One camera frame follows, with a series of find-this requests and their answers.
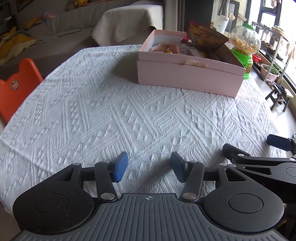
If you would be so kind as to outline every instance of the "orange chair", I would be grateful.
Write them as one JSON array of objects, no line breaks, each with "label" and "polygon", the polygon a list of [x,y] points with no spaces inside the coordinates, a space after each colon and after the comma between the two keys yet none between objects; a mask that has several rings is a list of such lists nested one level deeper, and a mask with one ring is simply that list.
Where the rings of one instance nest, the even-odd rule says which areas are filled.
[{"label": "orange chair", "polygon": [[7,81],[0,80],[0,116],[7,124],[29,94],[43,81],[32,59],[19,64],[19,72]]}]

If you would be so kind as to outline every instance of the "pink cardboard box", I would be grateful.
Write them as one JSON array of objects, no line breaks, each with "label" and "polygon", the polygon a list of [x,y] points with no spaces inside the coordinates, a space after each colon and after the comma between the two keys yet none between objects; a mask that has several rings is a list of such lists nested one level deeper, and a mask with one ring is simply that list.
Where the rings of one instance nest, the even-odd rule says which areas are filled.
[{"label": "pink cardboard box", "polygon": [[[245,68],[235,55],[222,45],[214,54],[221,60],[172,53],[149,52],[161,42],[179,43],[184,32],[154,30],[139,50],[139,84],[182,88],[236,97],[244,80]],[[186,61],[203,63],[204,67],[184,65]]]}]

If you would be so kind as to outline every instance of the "metal screw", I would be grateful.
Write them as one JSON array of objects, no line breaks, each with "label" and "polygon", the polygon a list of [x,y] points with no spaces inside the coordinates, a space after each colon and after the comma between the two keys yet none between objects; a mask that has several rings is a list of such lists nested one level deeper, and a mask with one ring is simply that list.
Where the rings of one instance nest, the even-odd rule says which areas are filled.
[{"label": "metal screw", "polygon": [[104,200],[112,200],[115,198],[115,195],[113,193],[110,192],[105,192],[101,195],[101,198]]},{"label": "metal screw", "polygon": [[186,192],[182,195],[183,198],[187,199],[187,200],[193,200],[197,198],[197,195],[195,193],[192,192]]}]

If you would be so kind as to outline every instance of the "white tablecloth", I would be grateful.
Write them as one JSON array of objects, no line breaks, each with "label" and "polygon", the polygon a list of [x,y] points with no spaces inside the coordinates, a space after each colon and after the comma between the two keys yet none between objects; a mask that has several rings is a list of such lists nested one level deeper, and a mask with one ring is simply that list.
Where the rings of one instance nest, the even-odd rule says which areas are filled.
[{"label": "white tablecloth", "polygon": [[[208,167],[230,143],[257,156],[285,156],[266,144],[277,134],[253,79],[238,96],[145,86],[139,45],[89,48],[54,70],[24,101],[0,136],[0,201],[12,210],[24,191],[74,162],[82,167],[129,155],[119,195],[182,190],[169,165],[177,151]],[[214,188],[206,182],[203,194]],[[93,183],[85,189],[95,194]]]}]

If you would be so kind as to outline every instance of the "small stool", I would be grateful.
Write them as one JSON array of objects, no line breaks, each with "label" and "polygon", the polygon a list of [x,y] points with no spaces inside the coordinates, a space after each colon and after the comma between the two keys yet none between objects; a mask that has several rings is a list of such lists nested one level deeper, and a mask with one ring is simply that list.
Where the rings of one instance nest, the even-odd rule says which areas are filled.
[{"label": "small stool", "polygon": [[[284,95],[282,92],[279,91],[279,89],[278,89],[278,87],[276,85],[272,85],[272,86],[273,86],[274,89],[268,94],[268,96],[266,96],[265,99],[267,100],[268,98],[270,98],[272,100],[272,102],[274,103],[272,105],[272,107],[270,108],[271,111],[274,109],[276,103],[283,102],[285,104],[283,112],[285,112],[287,107],[288,107],[288,104],[290,102],[290,99],[293,98],[293,95],[291,94],[291,92],[288,89],[285,89],[287,95]],[[274,97],[272,96],[273,93],[276,93],[278,95],[277,99],[274,99]]]}]

